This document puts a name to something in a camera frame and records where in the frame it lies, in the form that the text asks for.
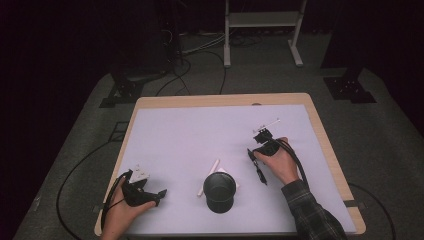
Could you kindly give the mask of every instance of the right hand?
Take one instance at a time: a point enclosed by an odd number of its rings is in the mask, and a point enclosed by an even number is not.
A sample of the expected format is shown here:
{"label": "right hand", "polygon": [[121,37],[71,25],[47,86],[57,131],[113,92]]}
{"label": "right hand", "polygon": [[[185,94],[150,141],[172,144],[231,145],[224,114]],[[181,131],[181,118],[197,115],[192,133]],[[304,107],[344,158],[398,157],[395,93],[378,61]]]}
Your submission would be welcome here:
{"label": "right hand", "polygon": [[[288,144],[288,139],[286,137],[279,138],[277,141],[284,141]],[[257,151],[253,152],[253,154],[257,159],[265,163],[284,185],[300,179],[295,161],[282,147],[272,156],[266,156]]]}

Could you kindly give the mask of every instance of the floor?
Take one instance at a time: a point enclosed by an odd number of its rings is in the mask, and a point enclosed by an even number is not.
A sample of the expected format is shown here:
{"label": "floor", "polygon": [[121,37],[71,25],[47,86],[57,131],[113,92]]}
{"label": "floor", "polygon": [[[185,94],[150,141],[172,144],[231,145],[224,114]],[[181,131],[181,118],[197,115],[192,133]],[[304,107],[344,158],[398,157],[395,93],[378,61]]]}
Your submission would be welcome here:
{"label": "floor", "polygon": [[[392,219],[397,239],[420,239],[424,228],[424,141],[388,93],[384,82],[368,70],[359,81],[377,103],[334,100],[323,78],[344,69],[320,69],[330,34],[301,34],[298,49],[304,66],[296,67],[287,46],[290,35],[264,36],[249,47],[231,49],[231,68],[224,69],[221,46],[185,57],[174,74],[145,84],[141,96],[242,93],[308,93],[351,186],[367,231],[349,239],[391,239]],[[211,38],[184,36],[184,49]],[[15,239],[97,239],[94,225],[121,142],[109,141],[118,122],[128,122],[133,103],[99,108],[113,87],[109,74],[99,79],[57,156]]]}

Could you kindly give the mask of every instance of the pen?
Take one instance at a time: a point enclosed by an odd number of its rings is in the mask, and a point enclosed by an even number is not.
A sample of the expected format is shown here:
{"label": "pen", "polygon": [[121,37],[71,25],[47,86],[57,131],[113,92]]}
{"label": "pen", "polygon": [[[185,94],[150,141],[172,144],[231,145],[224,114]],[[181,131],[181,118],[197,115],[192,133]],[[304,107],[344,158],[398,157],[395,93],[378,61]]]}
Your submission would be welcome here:
{"label": "pen", "polygon": [[[219,159],[216,159],[216,161],[215,161],[215,163],[213,164],[213,166],[212,166],[211,170],[209,171],[208,176],[209,176],[209,175],[211,175],[213,172],[215,172],[216,167],[218,167],[219,161],[220,161]],[[197,193],[197,197],[201,197],[201,196],[202,196],[202,194],[203,194],[203,185],[200,187],[200,190],[199,190],[199,192]]]}

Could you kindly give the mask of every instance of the shirt sleeve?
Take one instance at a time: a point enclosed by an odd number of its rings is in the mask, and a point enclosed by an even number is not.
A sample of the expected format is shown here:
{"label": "shirt sleeve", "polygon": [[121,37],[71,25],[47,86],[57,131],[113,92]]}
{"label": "shirt sleeve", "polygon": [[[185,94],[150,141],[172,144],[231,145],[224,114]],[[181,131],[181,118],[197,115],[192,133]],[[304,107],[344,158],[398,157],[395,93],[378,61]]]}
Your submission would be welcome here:
{"label": "shirt sleeve", "polygon": [[302,180],[282,189],[301,239],[347,239],[340,222],[320,204]]}

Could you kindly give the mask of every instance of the black cylindrical object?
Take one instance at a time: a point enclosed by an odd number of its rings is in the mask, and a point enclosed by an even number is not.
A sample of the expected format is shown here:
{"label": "black cylindrical object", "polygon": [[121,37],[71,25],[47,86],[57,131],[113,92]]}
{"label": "black cylindrical object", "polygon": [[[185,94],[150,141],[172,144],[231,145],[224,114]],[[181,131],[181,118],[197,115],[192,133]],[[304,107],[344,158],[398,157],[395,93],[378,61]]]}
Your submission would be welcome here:
{"label": "black cylindrical object", "polygon": [[236,181],[225,172],[214,172],[203,183],[209,209],[215,213],[228,212],[234,203]]}

